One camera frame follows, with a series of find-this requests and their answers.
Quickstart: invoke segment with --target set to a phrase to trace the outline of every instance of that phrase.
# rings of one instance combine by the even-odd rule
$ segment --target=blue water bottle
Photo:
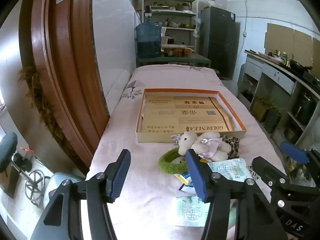
[[[145,10],[146,21],[136,27],[138,57],[150,58],[161,56],[161,26],[151,22],[151,6]]]

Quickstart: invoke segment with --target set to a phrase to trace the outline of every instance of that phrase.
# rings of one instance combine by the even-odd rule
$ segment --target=bed
[[[181,182],[173,175],[160,171],[157,161],[161,155],[176,146],[173,143],[137,142],[135,128],[145,88],[220,91],[247,128],[247,133],[240,140],[241,158],[250,165],[255,157],[262,156],[284,172],[280,159],[258,123],[222,84],[214,70],[182,65],[149,65],[137,68],[108,122],[87,174],[88,180],[104,171],[110,162],[117,159],[122,149],[131,152],[131,166],[122,193],[115,203],[108,205],[118,240],[197,240],[203,232],[203,228],[176,227],[172,223],[172,199],[188,194],[178,191]],[[269,187],[260,179],[257,183],[270,200]],[[82,220],[85,239],[89,239],[85,208]],[[233,234],[234,227],[229,230],[228,239]]]

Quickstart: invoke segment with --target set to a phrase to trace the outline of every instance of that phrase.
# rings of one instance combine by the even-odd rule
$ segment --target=dark chair seat
[[[0,142],[0,173],[4,172],[17,150],[18,137],[12,132],[6,134]]]

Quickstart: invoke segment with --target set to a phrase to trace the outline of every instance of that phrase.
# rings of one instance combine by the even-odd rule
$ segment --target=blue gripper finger
[[[127,177],[131,164],[131,154],[127,149],[123,149],[118,159],[110,163],[106,168],[107,174],[106,194],[111,200],[115,201],[120,196],[122,187]]]
[[[206,184],[210,183],[210,176],[212,174],[209,165],[200,162],[199,157],[193,149],[189,149],[186,152],[186,164],[197,196],[206,203],[208,199]]]
[[[295,147],[293,144],[291,144],[289,142],[281,143],[280,150],[285,155],[294,159],[297,163],[306,164],[309,162],[307,154],[303,150],[299,149],[298,147]]]

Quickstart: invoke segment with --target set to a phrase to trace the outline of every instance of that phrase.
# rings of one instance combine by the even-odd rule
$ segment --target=green hair tie
[[[188,168],[186,162],[182,163],[171,163],[176,158],[181,157],[178,153],[179,148],[174,148],[164,155],[158,160],[159,168],[167,174],[181,174],[184,172],[188,172]]]

